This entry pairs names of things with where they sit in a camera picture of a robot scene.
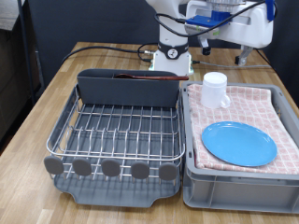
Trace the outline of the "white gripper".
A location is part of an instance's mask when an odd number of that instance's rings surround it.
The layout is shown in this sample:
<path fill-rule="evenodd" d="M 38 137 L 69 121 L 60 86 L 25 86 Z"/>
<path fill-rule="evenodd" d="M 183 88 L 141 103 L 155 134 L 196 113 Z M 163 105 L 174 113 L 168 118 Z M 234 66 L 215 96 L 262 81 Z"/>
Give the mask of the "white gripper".
<path fill-rule="evenodd" d="M 275 0 L 191 0 L 187 5 L 185 30 L 197 35 L 202 54 L 210 54 L 208 40 L 219 39 L 241 45 L 236 65 L 245 65 L 253 48 L 272 41 Z"/>

